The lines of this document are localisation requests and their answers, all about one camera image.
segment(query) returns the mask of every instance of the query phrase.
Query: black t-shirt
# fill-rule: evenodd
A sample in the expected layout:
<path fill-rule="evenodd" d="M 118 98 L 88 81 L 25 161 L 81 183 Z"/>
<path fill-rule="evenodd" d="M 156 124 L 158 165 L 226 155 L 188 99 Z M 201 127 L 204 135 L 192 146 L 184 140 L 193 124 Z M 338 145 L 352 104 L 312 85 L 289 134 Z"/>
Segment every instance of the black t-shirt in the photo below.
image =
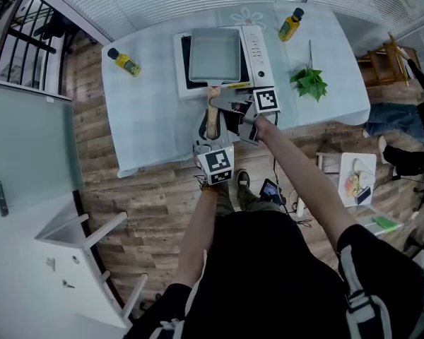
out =
<path fill-rule="evenodd" d="M 424 272 L 360 225 L 341 235 L 338 252 L 349 244 L 361 284 L 388 308 L 393 338 L 407 338 L 423 308 Z M 149 338 L 160 321 L 174 317 L 185 319 L 187 339 L 348 338 L 347 290 L 341 276 L 311 254 L 287 215 L 233 213 L 216 223 L 187 317 L 191 289 L 171 285 L 126 338 Z"/>

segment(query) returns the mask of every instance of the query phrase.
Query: flower pattern on tablecloth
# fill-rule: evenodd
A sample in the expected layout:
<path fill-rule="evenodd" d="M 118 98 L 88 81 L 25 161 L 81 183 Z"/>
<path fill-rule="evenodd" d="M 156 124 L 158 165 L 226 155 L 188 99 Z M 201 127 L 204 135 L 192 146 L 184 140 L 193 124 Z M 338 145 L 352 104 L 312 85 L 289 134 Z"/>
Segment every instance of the flower pattern on tablecloth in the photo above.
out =
<path fill-rule="evenodd" d="M 235 26 L 242 26 L 242 25 L 258 25 L 261 27 L 261 29 L 267 29 L 267 25 L 265 25 L 262 21 L 262 13 L 253 13 L 251 14 L 249 12 L 248 8 L 242 8 L 239 13 L 232 13 L 230 15 L 231 19 L 236 21 L 234 24 Z"/>

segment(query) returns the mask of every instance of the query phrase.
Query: bottle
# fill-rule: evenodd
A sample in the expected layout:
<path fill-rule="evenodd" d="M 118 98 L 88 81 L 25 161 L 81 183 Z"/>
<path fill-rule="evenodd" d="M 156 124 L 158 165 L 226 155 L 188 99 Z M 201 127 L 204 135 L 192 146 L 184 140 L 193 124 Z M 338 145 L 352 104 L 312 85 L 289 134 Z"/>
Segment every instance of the bottle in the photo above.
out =
<path fill-rule="evenodd" d="M 107 55 L 115 60 L 115 64 L 123 68 L 125 71 L 130 73 L 133 76 L 137 76 L 141 68 L 138 64 L 136 64 L 134 61 L 130 59 L 130 56 L 127 56 L 125 54 L 120 54 L 115 48 L 111 48 Z"/>
<path fill-rule="evenodd" d="M 294 14 L 285 20 L 280 32 L 278 33 L 282 42 L 287 42 L 292 35 L 294 35 L 294 32 L 300 26 L 300 20 L 302 20 L 304 13 L 305 12 L 301 8 L 296 8 Z"/>

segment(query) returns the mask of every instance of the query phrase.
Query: bottle cap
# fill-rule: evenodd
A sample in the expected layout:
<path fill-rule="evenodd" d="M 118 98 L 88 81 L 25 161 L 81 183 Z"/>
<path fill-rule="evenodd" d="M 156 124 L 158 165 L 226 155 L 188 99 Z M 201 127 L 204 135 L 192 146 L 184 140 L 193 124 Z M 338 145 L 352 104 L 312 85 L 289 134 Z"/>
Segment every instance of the bottle cap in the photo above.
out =
<path fill-rule="evenodd" d="M 116 59 L 119 56 L 119 52 L 115 48 L 111 48 L 107 52 L 107 55 L 112 59 Z"/>
<path fill-rule="evenodd" d="M 296 8 L 294 10 L 294 15 L 298 18 L 298 20 L 302 20 L 302 16 L 305 12 L 301 8 Z"/>

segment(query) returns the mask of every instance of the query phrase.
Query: sneaker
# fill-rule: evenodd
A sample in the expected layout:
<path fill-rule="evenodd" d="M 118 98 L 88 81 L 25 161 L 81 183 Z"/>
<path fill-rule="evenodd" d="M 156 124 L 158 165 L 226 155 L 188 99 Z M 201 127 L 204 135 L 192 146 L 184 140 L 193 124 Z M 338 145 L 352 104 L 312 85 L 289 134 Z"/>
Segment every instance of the sneaker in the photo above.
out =
<path fill-rule="evenodd" d="M 248 172 L 244 169 L 241 169 L 238 173 L 237 173 L 237 186 L 239 186 L 240 184 L 243 184 L 244 186 L 249 188 L 249 175 Z"/>
<path fill-rule="evenodd" d="M 386 149 L 387 149 L 387 140 L 384 139 L 384 136 L 380 136 L 379 137 L 379 152 L 380 152 L 380 158 L 381 158 L 382 163 L 384 165 L 386 165 L 388 163 L 388 161 L 385 160 L 384 156 L 383 156 L 384 150 L 386 150 Z"/>

